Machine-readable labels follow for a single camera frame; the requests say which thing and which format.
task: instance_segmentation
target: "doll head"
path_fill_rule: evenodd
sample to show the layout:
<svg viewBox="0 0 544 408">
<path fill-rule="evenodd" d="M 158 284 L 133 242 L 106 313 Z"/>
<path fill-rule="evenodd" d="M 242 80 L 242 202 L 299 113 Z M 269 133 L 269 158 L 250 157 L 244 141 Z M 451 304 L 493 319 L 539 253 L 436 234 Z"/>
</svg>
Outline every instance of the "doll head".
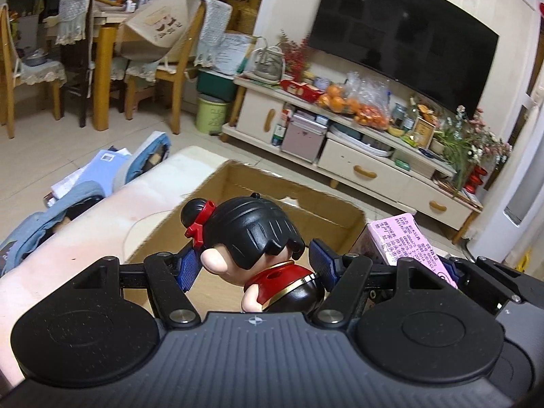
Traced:
<svg viewBox="0 0 544 408">
<path fill-rule="evenodd" d="M 285 212 L 258 193 L 233 198 L 217 207 L 202 198 L 181 211 L 186 236 L 202 251 L 209 272 L 243 285 L 263 269 L 304 253 L 304 241 Z"/>
</svg>

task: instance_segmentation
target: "doll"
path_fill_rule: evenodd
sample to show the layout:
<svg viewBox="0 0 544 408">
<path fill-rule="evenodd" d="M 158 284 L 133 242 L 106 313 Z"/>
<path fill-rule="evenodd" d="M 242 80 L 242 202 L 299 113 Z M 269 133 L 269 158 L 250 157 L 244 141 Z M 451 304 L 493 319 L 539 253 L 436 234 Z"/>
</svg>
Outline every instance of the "doll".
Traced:
<svg viewBox="0 0 544 408">
<path fill-rule="evenodd" d="M 181 221 L 201 251 L 202 266 L 244 287 L 242 311 L 309 313 L 323 301 L 318 275 L 294 262 L 304 253 L 304 241 L 274 202 L 258 193 L 217 207 L 196 198 L 183 207 Z"/>
</svg>

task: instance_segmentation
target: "red hair ribbon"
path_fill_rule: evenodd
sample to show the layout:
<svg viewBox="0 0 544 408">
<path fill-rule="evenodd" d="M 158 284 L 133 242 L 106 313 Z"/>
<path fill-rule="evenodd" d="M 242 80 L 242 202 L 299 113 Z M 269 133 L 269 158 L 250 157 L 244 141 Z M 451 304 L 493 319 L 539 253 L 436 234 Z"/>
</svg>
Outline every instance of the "red hair ribbon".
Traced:
<svg viewBox="0 0 544 408">
<path fill-rule="evenodd" d="M 206 223 L 215 209 L 216 205 L 212 201 L 206 201 L 206 204 L 204 204 L 204 207 L 197 215 L 195 222 L 187 228 L 185 237 L 192 238 L 193 248 L 199 249 L 204 244 L 202 226 Z"/>
</svg>

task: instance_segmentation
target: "doll arm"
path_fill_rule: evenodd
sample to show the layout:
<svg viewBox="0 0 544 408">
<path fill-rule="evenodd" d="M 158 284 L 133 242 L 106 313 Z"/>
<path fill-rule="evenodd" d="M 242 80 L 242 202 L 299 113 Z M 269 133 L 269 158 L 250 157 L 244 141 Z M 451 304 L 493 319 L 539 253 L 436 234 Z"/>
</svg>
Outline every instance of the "doll arm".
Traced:
<svg viewBox="0 0 544 408">
<path fill-rule="evenodd" d="M 241 310 L 244 313 L 262 313 L 263 306 L 257 302 L 259 296 L 259 286 L 250 285 L 241 299 Z"/>
</svg>

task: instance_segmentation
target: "black television screen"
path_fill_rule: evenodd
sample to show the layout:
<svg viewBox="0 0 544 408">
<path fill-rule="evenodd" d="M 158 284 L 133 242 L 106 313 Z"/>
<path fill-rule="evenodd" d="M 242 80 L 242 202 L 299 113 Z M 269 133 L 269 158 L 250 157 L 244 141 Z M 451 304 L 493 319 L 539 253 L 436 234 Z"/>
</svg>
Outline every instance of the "black television screen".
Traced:
<svg viewBox="0 0 544 408">
<path fill-rule="evenodd" d="M 321 0 L 309 46 L 472 115 L 498 35 L 447 0 Z"/>
</svg>

